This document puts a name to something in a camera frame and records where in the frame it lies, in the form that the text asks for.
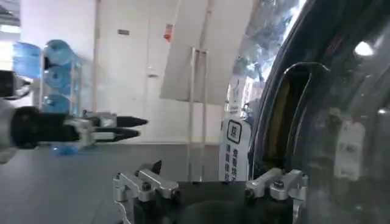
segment bolt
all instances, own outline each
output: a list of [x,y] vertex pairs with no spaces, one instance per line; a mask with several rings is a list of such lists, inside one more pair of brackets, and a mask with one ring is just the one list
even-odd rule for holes
[[152,186],[148,182],[144,182],[142,184],[142,191],[150,191],[151,189],[152,189]]
[[282,189],[282,188],[285,187],[285,184],[284,184],[284,182],[282,180],[277,180],[277,181],[274,182],[274,186],[276,188]]
[[171,200],[174,202],[179,202],[181,199],[181,193],[178,190],[173,190],[171,193]]
[[253,199],[255,197],[255,192],[252,189],[246,189],[245,190],[245,198],[247,200]]

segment white tag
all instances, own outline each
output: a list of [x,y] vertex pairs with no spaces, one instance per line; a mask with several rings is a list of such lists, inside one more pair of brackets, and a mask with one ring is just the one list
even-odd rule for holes
[[334,174],[339,178],[357,181],[361,175],[363,143],[366,135],[359,122],[342,124],[336,145]]
[[222,123],[219,148],[219,180],[246,181],[248,177],[248,149],[250,125],[231,116]]

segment white door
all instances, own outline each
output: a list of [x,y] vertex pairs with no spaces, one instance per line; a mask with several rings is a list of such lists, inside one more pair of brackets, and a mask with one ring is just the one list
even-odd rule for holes
[[144,117],[147,8],[147,1],[140,0],[100,2],[97,111]]

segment metal bracket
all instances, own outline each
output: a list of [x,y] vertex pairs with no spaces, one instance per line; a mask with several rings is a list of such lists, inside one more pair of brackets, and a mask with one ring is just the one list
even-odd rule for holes
[[282,177],[282,179],[273,182],[270,186],[270,195],[276,200],[286,200],[289,192],[293,188],[298,188],[303,181],[303,172],[292,170]]
[[302,216],[302,210],[306,208],[309,176],[303,175],[298,188],[293,188],[288,195],[294,199],[293,224],[297,223]]
[[119,173],[113,181],[116,201],[127,201],[126,190],[130,190],[132,198],[138,198],[139,201],[146,202],[154,198],[154,187],[132,174]]
[[86,117],[98,117],[101,121],[101,127],[115,128],[117,115],[110,112],[90,112],[86,111],[84,116]]
[[178,183],[166,180],[147,169],[141,170],[138,177],[154,185],[161,196],[166,199],[172,199],[179,188]]
[[251,194],[252,198],[261,198],[264,196],[264,190],[275,180],[282,176],[282,170],[278,168],[272,168],[268,172],[256,180],[251,180],[246,183],[246,192]]
[[114,202],[119,206],[123,224],[132,224],[134,221],[133,199],[147,202],[154,199],[155,188],[131,174],[117,174],[113,179]]
[[73,126],[78,132],[80,139],[76,142],[76,146],[83,148],[94,143],[93,124],[85,119],[71,118],[64,121],[65,125]]

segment gray floor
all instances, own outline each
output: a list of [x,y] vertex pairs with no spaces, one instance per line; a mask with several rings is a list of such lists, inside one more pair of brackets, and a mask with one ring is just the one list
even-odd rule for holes
[[[193,155],[197,164],[199,151]],[[0,223],[118,223],[112,176],[159,159],[162,176],[186,179],[185,145],[104,145],[68,157],[52,156],[48,150],[19,151],[0,166]],[[217,163],[218,148],[208,147],[205,180],[217,179]]]

